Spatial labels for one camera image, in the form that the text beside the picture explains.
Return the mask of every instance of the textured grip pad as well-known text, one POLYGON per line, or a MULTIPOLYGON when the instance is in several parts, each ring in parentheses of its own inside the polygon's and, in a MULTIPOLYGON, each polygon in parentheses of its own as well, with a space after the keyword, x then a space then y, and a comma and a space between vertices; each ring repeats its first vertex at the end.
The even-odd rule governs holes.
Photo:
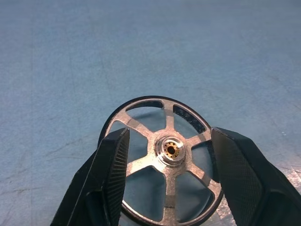
POLYGON ((126 185, 128 141, 129 132, 124 135, 119 143, 115 159, 113 160, 111 173, 104 186, 104 197, 108 206, 111 226, 117 226, 119 222, 123 193, 126 185))
POLYGON ((299 226, 301 196, 254 142, 213 128, 212 143, 222 189, 237 226, 299 226))
POLYGON ((262 185, 233 140, 221 136, 214 142, 222 189, 237 225, 248 226, 262 196, 262 185))

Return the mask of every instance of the metal wheel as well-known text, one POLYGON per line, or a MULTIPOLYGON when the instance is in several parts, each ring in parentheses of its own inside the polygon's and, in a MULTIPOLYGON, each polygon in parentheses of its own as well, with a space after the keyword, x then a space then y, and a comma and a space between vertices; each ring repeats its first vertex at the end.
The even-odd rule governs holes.
POLYGON ((152 166, 164 175, 166 180, 166 197, 161 221, 149 219, 132 209, 124 200, 122 213, 142 225, 154 226, 191 226, 200 225, 206 221, 218 207, 222 198, 221 185, 211 179, 192 161, 192 147, 211 140, 209 124, 188 106, 167 97, 140 97, 124 103, 109 117, 100 134, 100 140, 105 137, 114 122, 119 121, 147 138, 147 155, 127 164, 127 177, 131 174, 152 166), (127 114, 128 110, 138 107, 159 107, 165 111, 166 127, 156 132, 150 131, 143 124, 127 114), (174 113, 183 117, 191 124, 198 135, 184 138, 174 129, 174 113), (175 179, 188 171, 205 185, 212 193, 212 201, 195 219, 179 223, 175 211, 175 179))

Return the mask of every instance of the wheel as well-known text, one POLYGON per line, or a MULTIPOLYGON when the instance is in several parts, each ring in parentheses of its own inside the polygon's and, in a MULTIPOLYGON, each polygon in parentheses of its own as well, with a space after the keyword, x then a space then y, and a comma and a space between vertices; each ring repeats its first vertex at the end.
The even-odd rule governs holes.
POLYGON ((122 214, 140 225, 149 226, 192 226, 206 221, 218 207, 223 192, 218 179, 211 179, 192 161, 192 147, 211 141, 209 124, 194 110, 185 104, 158 96, 139 97, 117 108, 106 121, 99 137, 100 141, 109 133, 114 122, 119 121, 137 131, 148 140, 147 155, 127 164, 127 177, 133 173, 152 166, 164 175, 166 180, 166 197, 163 218, 160 221, 149 219, 132 209, 124 200, 122 214), (143 124, 127 114, 127 111, 139 107, 159 107, 165 111, 166 127, 156 132, 150 131, 143 124), (198 132, 198 135, 185 138, 174 129, 174 113, 184 118, 198 132), (179 223, 175 211, 175 178, 188 171, 212 193, 212 199, 203 212, 193 220, 179 223))

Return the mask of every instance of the silver metal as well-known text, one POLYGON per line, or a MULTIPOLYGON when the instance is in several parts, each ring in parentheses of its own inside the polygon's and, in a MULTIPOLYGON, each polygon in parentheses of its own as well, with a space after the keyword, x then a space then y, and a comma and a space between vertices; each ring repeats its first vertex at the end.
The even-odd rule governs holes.
POLYGON ((120 121, 129 128, 137 131, 147 138, 147 155, 127 164, 127 177, 131 174, 152 166, 158 172, 161 172, 166 180, 166 197, 163 209, 163 218, 161 221, 149 219, 137 211, 132 209, 124 200, 122 202, 123 209, 131 214, 136 219, 143 221, 149 225, 157 226, 189 226, 201 222, 208 214, 212 213, 218 206, 222 190, 221 185, 213 181, 202 169, 196 166, 192 161, 192 147, 209 141, 211 139, 211 128, 209 124, 200 116, 195 114, 186 106, 164 98, 147 98, 130 103, 121 109, 110 121, 106 130, 107 135, 114 122, 120 121), (137 104, 144 102, 160 102, 163 105, 163 110, 166 114, 166 127, 162 130, 152 132, 137 120, 127 114, 128 109, 135 108, 137 104), (205 131, 191 138, 184 138, 179 132, 174 129, 174 106, 189 112, 198 122, 200 122, 205 131), (167 148, 172 146, 178 153, 168 153, 167 148), (213 194, 214 200, 210 207, 201 213, 197 218, 179 223, 175 212, 175 179, 178 175, 188 171, 202 184, 204 184, 213 194))

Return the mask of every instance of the wheel spoke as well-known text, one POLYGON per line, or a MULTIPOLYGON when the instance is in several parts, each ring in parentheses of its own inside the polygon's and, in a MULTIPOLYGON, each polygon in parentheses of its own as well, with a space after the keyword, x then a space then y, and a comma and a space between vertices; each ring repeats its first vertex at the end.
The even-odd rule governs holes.
POLYGON ((195 164, 192 164, 188 171, 214 194, 214 199, 219 196, 219 193, 222 189, 221 184, 216 183, 214 180, 212 180, 203 170, 201 170, 195 164))
POLYGON ((210 130, 206 130, 205 132, 198 134, 194 137, 188 138, 186 140, 187 145, 189 145, 190 147, 199 145, 203 142, 206 142, 208 140, 211 140, 211 133, 210 130))
POLYGON ((195 164, 191 164, 188 167, 188 172, 191 173, 196 179, 198 179, 202 184, 208 186, 210 183, 210 177, 199 167, 195 164))
POLYGON ((172 101, 164 100, 163 104, 166 116, 166 128, 174 129, 174 103, 172 101))
POLYGON ((127 177, 142 170, 148 166, 151 166, 151 161, 148 156, 144 156, 140 159, 134 160, 127 164, 127 177))
POLYGON ((222 187, 221 187, 221 184, 219 184, 211 179, 208 189, 214 194, 215 199, 217 199, 217 197, 219 196, 219 194, 222 190, 222 187))
POLYGON ((144 137, 148 137, 152 132, 146 128, 142 123, 138 122, 137 120, 133 119, 131 116, 129 116, 125 111, 120 112, 118 116, 116 116, 116 121, 120 121, 129 128, 137 131, 144 137))
POLYGON ((177 223, 175 213, 175 176, 166 177, 166 195, 163 208, 163 218, 161 223, 164 225, 175 226, 177 223))

